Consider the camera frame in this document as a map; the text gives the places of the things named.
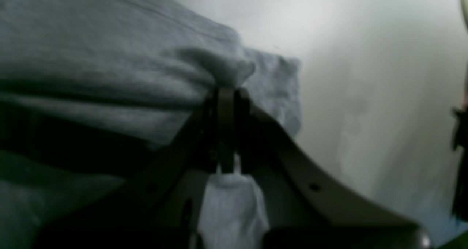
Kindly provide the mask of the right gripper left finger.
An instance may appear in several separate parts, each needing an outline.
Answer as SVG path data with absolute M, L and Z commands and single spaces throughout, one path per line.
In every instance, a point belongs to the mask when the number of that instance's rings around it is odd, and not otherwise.
M 211 174 L 234 172 L 234 89 L 219 88 L 142 172 L 47 224 L 34 249 L 204 249 L 197 226 Z

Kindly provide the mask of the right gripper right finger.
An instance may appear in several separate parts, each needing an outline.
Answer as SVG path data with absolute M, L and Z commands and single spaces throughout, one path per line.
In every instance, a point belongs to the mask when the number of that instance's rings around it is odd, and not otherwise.
M 263 249 L 432 249 L 416 222 L 365 199 L 321 169 L 245 90 L 235 92 L 242 172 L 264 196 Z

